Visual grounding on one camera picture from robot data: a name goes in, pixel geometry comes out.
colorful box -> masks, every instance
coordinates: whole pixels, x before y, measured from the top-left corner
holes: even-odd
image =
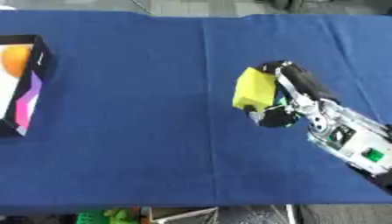
[[[39,36],[0,36],[0,137],[26,134],[51,57]]]

pink graphic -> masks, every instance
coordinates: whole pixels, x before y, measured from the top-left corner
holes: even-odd
[[[16,123],[25,129],[29,127],[30,117],[32,116],[41,87],[42,81],[32,72],[30,89],[17,100],[15,110]]]

yellow sponge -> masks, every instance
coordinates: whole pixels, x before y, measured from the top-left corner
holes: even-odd
[[[276,76],[248,67],[237,80],[233,107],[253,106],[258,112],[274,103]]]

table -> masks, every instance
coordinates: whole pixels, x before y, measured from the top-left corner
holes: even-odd
[[[0,34],[41,35],[57,65],[27,136],[0,139],[0,211],[390,203],[307,143],[305,122],[259,128],[231,100],[246,67],[287,59],[346,106],[390,122],[391,24],[2,11]]]

gray floor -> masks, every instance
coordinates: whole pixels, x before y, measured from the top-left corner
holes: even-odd
[[[26,10],[136,11],[170,17],[241,17],[249,14],[285,13],[254,0],[0,0]],[[301,13],[382,14],[390,0],[336,0],[307,3]]]
[[[101,10],[135,11],[167,17],[242,17],[250,14],[286,13],[275,10],[268,3],[253,0],[0,0],[23,10]],[[392,7],[392,0],[337,0],[333,3],[307,3],[300,13],[325,14],[384,14]],[[263,207],[226,207],[220,223],[287,223]],[[310,206],[313,216],[325,224],[392,224],[392,206]]]

